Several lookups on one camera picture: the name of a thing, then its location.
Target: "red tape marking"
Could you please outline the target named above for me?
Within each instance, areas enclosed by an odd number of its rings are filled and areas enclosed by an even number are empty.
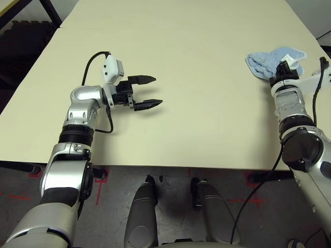
[[[102,183],[99,183],[99,189],[98,189],[98,194],[97,194],[97,201],[95,202],[95,206],[97,206],[99,204],[100,194],[101,194],[101,187],[102,187]]]
[[[19,200],[31,200],[30,197],[20,196],[20,195],[8,195],[9,198],[19,199]]]
[[[255,189],[259,184],[258,184],[258,183],[251,183],[251,182],[248,181],[248,176],[249,176],[250,174],[251,174],[250,172],[246,172],[246,173],[245,173],[246,185],[247,185],[248,187],[252,187],[253,189]],[[264,199],[258,199],[258,195],[257,195],[256,192],[254,193],[254,198],[255,198],[255,199],[250,199],[250,200],[248,200],[248,202],[253,201],[254,203],[256,203],[256,205],[257,205],[257,209],[259,209],[259,208],[260,208],[260,203],[265,202],[265,200],[264,200]]]
[[[42,171],[42,169],[40,169],[38,174],[36,174],[36,175],[29,174],[29,177],[38,177],[39,178],[39,177],[41,177],[42,173],[43,173],[43,171]]]
[[[99,200],[100,200],[100,195],[101,195],[101,188],[102,188],[102,184],[103,183],[107,183],[108,182],[108,176],[109,176],[109,169],[106,169],[107,171],[107,176],[106,178],[99,180],[99,179],[95,179],[94,182],[99,183],[99,188],[98,188],[98,194],[97,194],[97,200],[95,202],[95,206],[97,206],[99,204]]]

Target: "white wall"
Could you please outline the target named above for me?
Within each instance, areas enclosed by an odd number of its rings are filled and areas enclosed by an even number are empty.
[[[286,1],[315,38],[331,30],[331,0]],[[319,43],[331,45],[331,33],[319,39]]]
[[[57,14],[63,21],[72,11],[75,4],[79,0],[51,0]],[[39,0],[32,0],[21,12],[19,12],[12,20],[15,21],[51,21]],[[11,28],[11,21],[0,30]]]

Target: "table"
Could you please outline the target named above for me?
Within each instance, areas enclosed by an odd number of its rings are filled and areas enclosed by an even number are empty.
[[[32,0],[1,0],[0,2],[0,29],[13,19]],[[50,0],[40,0],[43,8],[53,24],[59,27],[62,23]]]
[[[93,163],[272,167],[280,147],[274,101],[245,57],[291,46],[308,54],[301,63],[308,76],[326,56],[315,38],[283,1],[154,2],[113,1],[112,9],[102,0],[78,2],[0,115],[0,160],[47,162],[88,59],[110,50],[126,76],[157,78],[135,86],[134,97],[163,103],[142,112],[117,107],[114,133],[95,134]],[[79,15],[87,20],[79,23]],[[102,57],[92,63],[87,85],[102,84],[102,65]],[[312,94],[305,100],[312,115]],[[317,116],[329,138],[330,106],[328,88],[319,93]],[[104,113],[98,121],[108,128]],[[287,169],[283,163],[278,168]]]

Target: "white table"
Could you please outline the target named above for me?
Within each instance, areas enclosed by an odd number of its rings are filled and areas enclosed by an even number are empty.
[[[283,1],[81,0],[0,115],[0,160],[47,162],[88,59],[110,50],[126,76],[157,78],[135,86],[134,97],[163,103],[141,112],[117,107],[114,133],[94,136],[95,164],[270,169],[279,151],[274,101],[245,57],[283,45],[308,54],[304,76],[326,57]],[[102,84],[103,60],[90,66],[87,85]],[[317,100],[329,138],[330,106],[331,87]],[[104,113],[99,125],[108,128]]]

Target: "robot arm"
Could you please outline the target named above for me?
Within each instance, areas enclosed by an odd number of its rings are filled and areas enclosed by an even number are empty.
[[[41,179],[40,204],[23,217],[3,247],[72,247],[77,219],[92,191],[93,169],[89,161],[93,134],[98,131],[95,128],[98,109],[106,109],[110,118],[110,109],[115,105],[139,111],[162,102],[136,103],[131,85],[146,84],[155,78],[130,76],[120,82],[124,75],[122,63],[113,56],[106,57],[102,72],[103,88],[80,86],[71,93],[71,106],[58,144],[53,148]]]
[[[331,68],[321,58],[321,88],[331,86]],[[331,141],[307,114],[303,92],[314,92],[321,74],[299,79],[287,62],[277,67],[270,80],[278,117],[283,162],[293,171],[299,187],[320,217],[325,232],[331,234]]]

